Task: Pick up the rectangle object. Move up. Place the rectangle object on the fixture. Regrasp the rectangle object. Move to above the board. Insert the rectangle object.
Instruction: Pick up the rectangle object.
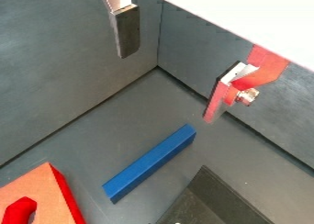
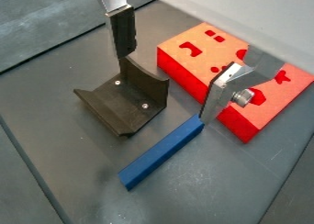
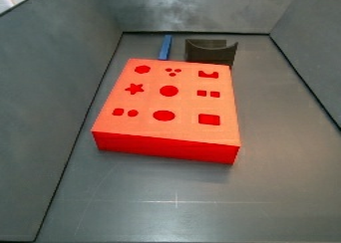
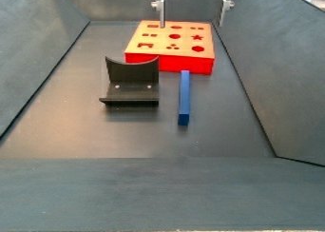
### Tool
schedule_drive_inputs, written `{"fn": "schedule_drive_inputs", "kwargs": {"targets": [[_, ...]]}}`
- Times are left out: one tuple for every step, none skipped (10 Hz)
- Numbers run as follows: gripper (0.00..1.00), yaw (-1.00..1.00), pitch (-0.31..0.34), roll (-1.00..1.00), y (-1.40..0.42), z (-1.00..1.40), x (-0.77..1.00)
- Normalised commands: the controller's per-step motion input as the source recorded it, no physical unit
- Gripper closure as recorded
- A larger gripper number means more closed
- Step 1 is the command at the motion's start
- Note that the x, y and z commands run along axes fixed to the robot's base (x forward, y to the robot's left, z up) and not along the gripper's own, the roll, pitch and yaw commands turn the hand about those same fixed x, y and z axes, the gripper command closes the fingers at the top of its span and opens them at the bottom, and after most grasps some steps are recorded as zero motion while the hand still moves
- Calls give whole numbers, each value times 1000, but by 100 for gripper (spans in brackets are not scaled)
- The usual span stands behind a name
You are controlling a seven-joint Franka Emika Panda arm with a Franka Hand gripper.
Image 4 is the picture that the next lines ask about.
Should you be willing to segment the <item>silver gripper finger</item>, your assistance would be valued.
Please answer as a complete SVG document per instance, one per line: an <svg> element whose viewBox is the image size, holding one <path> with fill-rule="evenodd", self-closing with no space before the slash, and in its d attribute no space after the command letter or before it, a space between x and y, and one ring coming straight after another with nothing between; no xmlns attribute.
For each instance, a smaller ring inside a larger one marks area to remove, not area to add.
<svg viewBox="0 0 325 232"><path fill-rule="evenodd" d="M159 13L160 28L164 28L164 0L154 0L151 2L151 7Z"/></svg>
<svg viewBox="0 0 325 232"><path fill-rule="evenodd" d="M221 13L219 13L219 20L218 20L219 26L223 25L226 11L234 6L233 0L221 0L221 1L222 1L222 7L221 7Z"/></svg>

